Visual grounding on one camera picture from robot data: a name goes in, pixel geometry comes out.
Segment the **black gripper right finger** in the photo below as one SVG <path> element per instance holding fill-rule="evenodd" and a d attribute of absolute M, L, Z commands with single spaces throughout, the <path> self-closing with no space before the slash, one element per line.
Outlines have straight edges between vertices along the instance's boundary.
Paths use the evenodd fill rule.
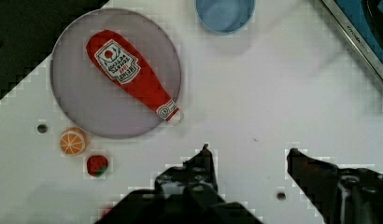
<path fill-rule="evenodd" d="M 340 168 L 296 148 L 287 172 L 322 215 L 325 224 L 383 224 L 383 174 Z"/>

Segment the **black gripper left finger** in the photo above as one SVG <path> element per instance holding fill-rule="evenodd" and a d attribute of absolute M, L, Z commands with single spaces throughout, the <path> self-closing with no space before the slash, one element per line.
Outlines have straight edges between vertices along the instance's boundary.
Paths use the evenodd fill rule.
<path fill-rule="evenodd" d="M 165 198 L 180 195 L 187 187 L 197 185 L 208 186 L 217 192 L 219 188 L 214 159 L 208 147 L 208 143 L 203 144 L 202 149 L 181 166 L 172 166 L 159 174 L 155 178 L 154 189 Z"/>

